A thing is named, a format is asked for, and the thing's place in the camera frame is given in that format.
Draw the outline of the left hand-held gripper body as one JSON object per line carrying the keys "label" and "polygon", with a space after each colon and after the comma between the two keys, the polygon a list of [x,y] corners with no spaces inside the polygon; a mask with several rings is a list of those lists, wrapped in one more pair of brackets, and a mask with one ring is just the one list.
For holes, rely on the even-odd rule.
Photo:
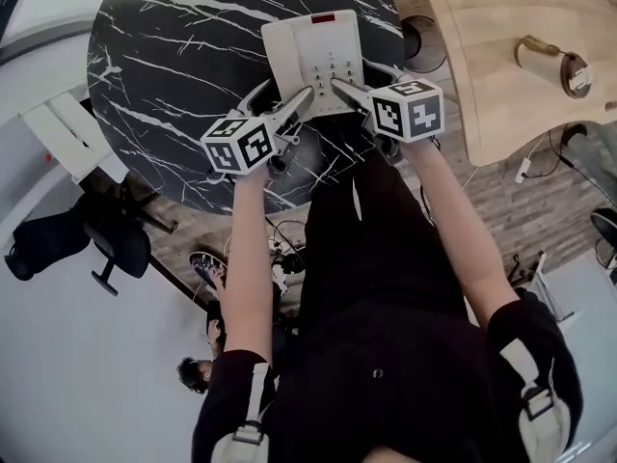
{"label": "left hand-held gripper body", "polygon": [[291,113],[259,117],[227,116],[213,123],[200,142],[213,170],[226,176],[246,176],[299,144],[301,116]]}

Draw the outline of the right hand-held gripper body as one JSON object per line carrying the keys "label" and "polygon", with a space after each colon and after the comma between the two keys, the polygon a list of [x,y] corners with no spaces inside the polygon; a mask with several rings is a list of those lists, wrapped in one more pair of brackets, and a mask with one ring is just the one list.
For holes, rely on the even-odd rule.
{"label": "right hand-held gripper body", "polygon": [[413,79],[367,93],[371,131],[392,144],[411,144],[443,134],[443,90]]}

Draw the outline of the white telephone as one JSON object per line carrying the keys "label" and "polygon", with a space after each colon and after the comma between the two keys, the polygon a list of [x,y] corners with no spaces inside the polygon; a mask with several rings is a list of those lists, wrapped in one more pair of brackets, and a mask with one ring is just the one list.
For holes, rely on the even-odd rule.
{"label": "white telephone", "polygon": [[352,111],[333,92],[331,80],[364,85],[358,19],[353,10],[267,23],[261,26],[261,36],[281,100],[288,101],[307,86],[314,89],[306,121]]}

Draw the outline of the person's left forearm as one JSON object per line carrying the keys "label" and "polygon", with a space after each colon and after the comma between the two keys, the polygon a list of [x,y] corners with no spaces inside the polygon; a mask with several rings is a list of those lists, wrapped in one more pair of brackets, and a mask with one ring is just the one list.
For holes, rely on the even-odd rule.
{"label": "person's left forearm", "polygon": [[222,315],[227,351],[251,351],[272,364],[274,291],[263,192],[268,179],[261,166],[235,182]]}

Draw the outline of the person's right forearm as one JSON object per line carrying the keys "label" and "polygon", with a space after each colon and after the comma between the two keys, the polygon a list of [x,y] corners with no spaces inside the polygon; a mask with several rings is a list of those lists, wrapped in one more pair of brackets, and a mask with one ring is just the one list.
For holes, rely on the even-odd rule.
{"label": "person's right forearm", "polygon": [[429,140],[401,147],[424,189],[448,259],[480,326],[519,299],[499,249],[438,148]]}

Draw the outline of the black waste bin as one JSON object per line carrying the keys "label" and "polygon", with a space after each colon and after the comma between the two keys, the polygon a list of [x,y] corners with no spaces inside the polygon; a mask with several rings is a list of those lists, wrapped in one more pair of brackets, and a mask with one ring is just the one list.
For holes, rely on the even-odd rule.
{"label": "black waste bin", "polygon": [[434,19],[412,15],[401,22],[406,68],[412,72],[429,73],[446,60],[443,39]]}

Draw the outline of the round black marble table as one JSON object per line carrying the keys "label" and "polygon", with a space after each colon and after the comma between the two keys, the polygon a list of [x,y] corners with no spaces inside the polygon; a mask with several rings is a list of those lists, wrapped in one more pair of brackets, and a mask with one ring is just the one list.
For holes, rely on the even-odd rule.
{"label": "round black marble table", "polygon": [[163,196],[230,214],[232,182],[212,169],[201,136],[271,76],[264,24],[338,10],[356,13],[366,60],[402,67],[393,0],[103,0],[87,70],[105,138]]}

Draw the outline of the light wooden desk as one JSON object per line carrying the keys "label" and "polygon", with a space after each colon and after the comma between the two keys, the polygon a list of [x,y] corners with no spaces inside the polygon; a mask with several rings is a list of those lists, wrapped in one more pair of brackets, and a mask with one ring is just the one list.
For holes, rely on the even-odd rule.
{"label": "light wooden desk", "polygon": [[[565,123],[617,122],[617,0],[428,0],[459,99],[469,161],[503,160]],[[583,99],[515,61],[531,35],[591,67]]]}

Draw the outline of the white tumbler with brown lid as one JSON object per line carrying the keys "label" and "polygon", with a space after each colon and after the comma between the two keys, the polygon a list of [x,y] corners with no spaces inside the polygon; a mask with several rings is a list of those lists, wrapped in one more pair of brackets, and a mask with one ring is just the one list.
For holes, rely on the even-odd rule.
{"label": "white tumbler with brown lid", "polygon": [[570,98],[582,99],[591,91],[592,68],[575,52],[525,35],[518,40],[514,56],[520,68],[551,83]]}

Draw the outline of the black office chair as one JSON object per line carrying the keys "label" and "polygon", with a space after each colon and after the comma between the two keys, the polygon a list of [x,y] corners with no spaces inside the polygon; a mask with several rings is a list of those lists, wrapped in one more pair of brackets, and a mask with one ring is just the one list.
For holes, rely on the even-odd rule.
{"label": "black office chair", "polygon": [[152,192],[136,198],[128,181],[110,186],[106,191],[86,191],[69,210],[25,221],[13,231],[13,245],[4,256],[9,270],[20,281],[29,281],[52,264],[77,255],[93,244],[107,258],[94,280],[116,296],[109,279],[117,267],[140,279],[144,276],[151,254],[151,244],[144,225],[172,234],[178,223],[166,224],[146,212],[146,206],[159,194]]}

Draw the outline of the white shelf unit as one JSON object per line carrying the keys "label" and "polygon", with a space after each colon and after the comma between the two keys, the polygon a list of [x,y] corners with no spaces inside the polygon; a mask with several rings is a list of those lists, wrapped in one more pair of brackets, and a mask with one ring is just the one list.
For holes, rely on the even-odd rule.
{"label": "white shelf unit", "polygon": [[113,152],[94,116],[71,93],[58,95],[20,118],[75,183],[96,168],[115,183],[125,180],[128,169]]}

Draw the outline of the grey-green jacket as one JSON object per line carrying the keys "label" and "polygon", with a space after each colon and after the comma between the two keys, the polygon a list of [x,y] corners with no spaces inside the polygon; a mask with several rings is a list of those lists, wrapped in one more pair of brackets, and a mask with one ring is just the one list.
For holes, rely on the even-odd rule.
{"label": "grey-green jacket", "polygon": [[579,169],[617,206],[617,122],[576,123],[565,146]]}

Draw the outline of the person's black clothed body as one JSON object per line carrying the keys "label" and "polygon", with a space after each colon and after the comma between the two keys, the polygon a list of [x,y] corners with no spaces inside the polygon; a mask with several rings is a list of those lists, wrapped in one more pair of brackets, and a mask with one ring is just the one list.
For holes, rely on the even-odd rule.
{"label": "person's black clothed body", "polygon": [[312,198],[287,360],[214,361],[191,463],[555,463],[583,410],[533,294],[479,325],[431,214],[370,151]]}

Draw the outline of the black round stool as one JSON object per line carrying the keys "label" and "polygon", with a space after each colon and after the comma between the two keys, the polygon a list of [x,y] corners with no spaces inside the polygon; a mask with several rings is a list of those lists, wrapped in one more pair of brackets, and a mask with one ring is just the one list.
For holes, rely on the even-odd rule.
{"label": "black round stool", "polygon": [[[596,259],[606,271],[613,271],[617,268],[617,211],[609,207],[599,207],[590,213],[590,220],[601,237],[594,246]],[[603,263],[599,256],[598,245],[601,240],[611,247],[607,263]]]}

